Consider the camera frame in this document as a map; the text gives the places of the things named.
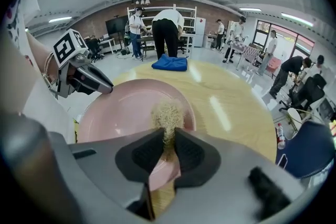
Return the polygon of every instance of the white t-shirt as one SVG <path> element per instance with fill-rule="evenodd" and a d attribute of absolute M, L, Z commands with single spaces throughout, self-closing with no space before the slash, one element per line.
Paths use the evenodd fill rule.
<path fill-rule="evenodd" d="M 266 52 L 269 54 L 273 54 L 275 49 L 277 48 L 277 45 L 278 45 L 278 39 L 275 37 L 269 42 Z"/>
<path fill-rule="evenodd" d="M 238 37 L 239 40 L 241 40 L 244 33 L 244 26 L 239 24 L 239 22 L 232 23 L 230 31 L 233 31 L 231 34 L 231 40 L 235 37 Z"/>
<path fill-rule="evenodd" d="M 183 29 L 184 18 L 181 15 L 181 13 L 179 13 L 175 9 L 165 9 L 161 11 L 159 14 L 157 14 L 154 17 L 153 22 L 156 20 L 162 20 L 162 19 L 171 20 L 176 25 L 177 29 L 179 28 L 178 26 L 181 26 Z"/>
<path fill-rule="evenodd" d="M 145 27 L 143 20 L 137 15 L 132 15 L 130 18 L 130 32 L 139 35 L 141 26 Z"/>
<path fill-rule="evenodd" d="M 221 23 L 218 27 L 217 34 L 222 35 L 224 33 L 224 25 Z"/>
<path fill-rule="evenodd" d="M 315 74 L 322 75 L 322 68 L 318 68 L 317 64 L 313 64 L 307 71 L 305 77 L 303 78 L 302 82 L 305 83 L 309 77 L 313 77 Z"/>

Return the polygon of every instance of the red chair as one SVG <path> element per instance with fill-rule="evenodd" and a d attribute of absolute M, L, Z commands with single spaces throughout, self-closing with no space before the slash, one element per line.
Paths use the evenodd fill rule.
<path fill-rule="evenodd" d="M 281 65 L 281 60 L 278 59 L 278 58 L 276 58 L 276 57 L 274 57 L 274 56 L 268 62 L 266 70 L 272 73 L 272 79 L 273 79 L 274 72 L 278 69 L 278 67 L 280 65 Z"/>

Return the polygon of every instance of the floor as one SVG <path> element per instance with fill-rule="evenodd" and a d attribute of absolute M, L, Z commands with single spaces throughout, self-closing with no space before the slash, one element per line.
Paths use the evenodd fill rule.
<path fill-rule="evenodd" d="M 184 57 L 182 51 L 178 51 L 178 57 Z M 241 79 L 244 79 L 250 86 L 253 88 L 253 92 L 258 97 L 260 102 L 265 105 L 273 119 L 277 119 L 280 116 L 283 116 L 283 113 L 279 112 L 278 109 L 280 107 L 279 101 L 285 100 L 288 95 L 288 90 L 291 85 L 286 85 L 280 91 L 277 96 L 277 100 L 273 99 L 268 91 L 273 85 L 274 78 L 271 78 L 271 74 L 269 72 L 265 72 L 265 74 L 260 77 L 255 74 L 257 68 L 252 67 L 252 70 L 247 70 L 249 67 L 249 63 L 247 61 L 242 61 L 239 65 L 239 69 L 236 70 L 237 63 L 239 61 L 240 56 L 234 55 L 233 61 L 234 63 L 222 63 L 223 54 L 218 51 L 213 51 L 211 49 L 206 48 L 197 48 L 195 47 L 190 55 L 190 59 L 207 61 L 213 63 L 215 65 L 219 65 L 220 67 L 232 72 L 236 76 L 239 76 Z M 106 54 L 104 59 L 97 61 L 94 65 L 99 68 L 112 82 L 114 78 L 119 76 L 121 73 L 129 71 L 130 69 L 139 66 L 145 62 L 151 62 L 157 60 L 155 51 L 148 51 L 147 57 L 144 58 L 144 61 L 135 60 L 134 57 L 130 55 L 126 56 L 117 56 L 116 54 Z M 65 108 L 65 110 L 76 120 L 80 120 L 81 115 L 84 113 L 85 109 L 88 105 L 96 99 L 100 94 L 92 93 L 91 95 L 86 95 L 84 93 L 75 92 L 70 95 L 68 98 L 59 98 L 59 102 Z M 283 128 L 286 133 L 292 133 L 293 129 L 290 125 L 287 124 L 287 121 L 281 121 L 283 124 Z"/>

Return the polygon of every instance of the brick wall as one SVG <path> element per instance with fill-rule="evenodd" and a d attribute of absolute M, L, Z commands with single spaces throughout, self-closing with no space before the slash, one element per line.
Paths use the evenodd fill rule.
<path fill-rule="evenodd" d="M 208 33 L 210 30 L 212 32 L 218 29 L 218 24 L 216 23 L 217 19 L 221 19 L 225 27 L 228 25 L 229 20 L 238 21 L 239 17 L 231 12 L 228 12 L 225 9 L 221 9 L 215 6 L 203 4 L 191 0 L 150 0 L 152 7 L 154 6 L 173 6 L 176 4 L 178 7 L 188 7 L 194 8 L 197 6 L 197 17 L 205 18 L 205 33 Z M 102 9 L 96 13 L 93 13 L 79 22 L 72 25 L 71 28 L 79 31 L 82 37 L 89 35 L 95 35 L 96 37 L 101 37 L 104 34 L 107 34 L 105 21 L 114 19 L 116 15 L 125 16 L 127 15 L 127 7 L 132 6 L 131 2 L 125 2 L 122 4 L 114 5 L 105 9 Z"/>

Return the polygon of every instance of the metal shelving unit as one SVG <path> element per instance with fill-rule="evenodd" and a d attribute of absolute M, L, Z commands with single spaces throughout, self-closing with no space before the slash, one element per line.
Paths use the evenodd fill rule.
<path fill-rule="evenodd" d="M 176 4 L 173 4 L 173 6 L 161 6 L 161 7 L 146 7 L 144 8 L 144 13 L 146 12 L 160 12 L 164 9 L 175 9 L 179 12 L 189 12 L 190 13 L 190 17 L 185 17 L 183 16 L 183 18 L 185 20 L 190 20 L 190 25 L 189 26 L 184 26 L 184 28 L 188 29 L 189 31 L 195 31 L 195 22 L 196 22 L 196 13 L 197 13 L 197 7 L 195 8 L 186 8 L 186 7 L 177 7 Z M 128 19 L 130 19 L 130 17 L 132 16 L 132 14 L 135 12 L 134 8 L 127 8 L 127 16 Z M 147 16 L 147 17 L 141 17 L 143 21 L 148 22 L 150 20 L 150 25 L 147 25 L 146 28 L 151 28 L 152 27 L 152 20 L 155 16 Z"/>

